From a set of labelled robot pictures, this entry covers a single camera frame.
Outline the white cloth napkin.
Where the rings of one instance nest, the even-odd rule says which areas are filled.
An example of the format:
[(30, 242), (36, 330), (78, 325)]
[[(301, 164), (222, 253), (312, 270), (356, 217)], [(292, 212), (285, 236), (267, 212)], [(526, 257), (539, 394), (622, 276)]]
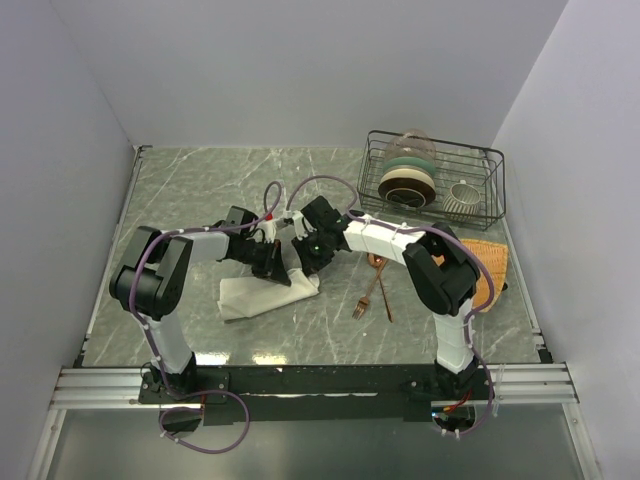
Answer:
[(252, 318), (319, 293), (320, 279), (316, 274), (306, 276), (301, 268), (293, 268), (288, 275), (290, 286), (255, 277), (222, 279), (217, 302), (221, 319)]

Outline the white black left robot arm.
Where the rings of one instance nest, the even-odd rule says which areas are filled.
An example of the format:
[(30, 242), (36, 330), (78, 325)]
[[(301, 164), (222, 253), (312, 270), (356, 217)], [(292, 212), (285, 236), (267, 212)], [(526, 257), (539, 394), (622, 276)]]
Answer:
[(177, 402), (197, 393), (197, 361), (188, 346), (177, 306), (189, 267), (203, 261), (233, 260), (254, 277), (289, 287), (281, 242), (266, 221), (238, 206), (212, 226), (162, 231), (136, 229), (109, 283), (109, 294), (137, 320), (151, 349), (154, 384)]

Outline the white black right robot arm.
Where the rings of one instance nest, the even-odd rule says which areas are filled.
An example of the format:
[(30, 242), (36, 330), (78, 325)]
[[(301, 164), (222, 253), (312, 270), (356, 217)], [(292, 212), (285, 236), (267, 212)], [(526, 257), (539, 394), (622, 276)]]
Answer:
[(286, 212), (284, 221), (295, 228), (292, 244), (307, 275), (329, 265), (338, 251), (372, 254), (404, 266), (435, 321), (440, 392), (457, 399), (471, 388), (479, 365), (470, 321), (480, 269), (447, 225), (419, 230), (361, 211), (342, 214), (323, 196)]

